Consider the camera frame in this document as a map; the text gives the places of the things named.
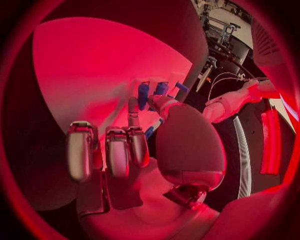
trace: red glowing panel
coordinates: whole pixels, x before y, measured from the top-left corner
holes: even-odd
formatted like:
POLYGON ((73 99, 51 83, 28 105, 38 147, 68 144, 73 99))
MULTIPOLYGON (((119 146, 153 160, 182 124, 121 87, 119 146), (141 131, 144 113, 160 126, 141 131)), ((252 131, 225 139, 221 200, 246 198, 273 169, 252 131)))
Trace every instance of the red glowing panel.
MULTIPOLYGON (((70 17, 40 24, 33 35, 33 63, 42 95, 53 117, 66 132, 70 123, 86 120, 100 127, 127 125, 128 96, 139 82, 169 81, 177 94, 191 62, 160 40, 117 22, 70 17)), ((158 116, 140 113, 144 129, 158 116)))
POLYGON ((281 132, 275 109, 261 114, 263 129, 263 155, 260 173, 277 175, 281 160, 281 132))

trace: vent grille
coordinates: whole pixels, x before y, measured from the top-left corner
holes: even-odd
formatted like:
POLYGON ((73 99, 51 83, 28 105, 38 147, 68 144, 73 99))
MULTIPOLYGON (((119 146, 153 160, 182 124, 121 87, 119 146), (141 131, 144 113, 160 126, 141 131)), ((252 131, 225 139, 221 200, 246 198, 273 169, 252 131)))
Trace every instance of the vent grille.
POLYGON ((267 32, 255 20, 252 22, 252 37, 253 48, 259 56, 267 56, 279 51, 267 32))

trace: robotic hand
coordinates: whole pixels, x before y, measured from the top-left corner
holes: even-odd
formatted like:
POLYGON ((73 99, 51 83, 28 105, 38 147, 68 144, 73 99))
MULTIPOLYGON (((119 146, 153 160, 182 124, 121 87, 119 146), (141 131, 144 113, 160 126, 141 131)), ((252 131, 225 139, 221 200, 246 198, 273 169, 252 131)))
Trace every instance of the robotic hand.
POLYGON ((258 81, 253 79, 247 81, 243 87, 237 91, 230 91, 221 96, 206 102, 203 115, 211 123, 219 123, 230 116, 238 113, 246 103, 258 103, 262 100, 256 88, 258 81))

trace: pink surface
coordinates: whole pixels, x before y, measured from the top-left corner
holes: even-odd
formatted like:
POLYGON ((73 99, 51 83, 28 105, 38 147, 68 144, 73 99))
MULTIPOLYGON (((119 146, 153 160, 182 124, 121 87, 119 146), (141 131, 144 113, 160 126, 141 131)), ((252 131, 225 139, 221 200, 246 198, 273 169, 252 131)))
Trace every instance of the pink surface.
MULTIPOLYGON (((60 128, 86 120, 104 139, 108 125, 127 126, 127 99, 140 82, 169 81, 175 96, 191 62, 160 40, 117 22, 70 17, 40 24, 33 35, 33 64, 42 95, 60 128)), ((144 130, 155 112, 139 114, 144 130)))

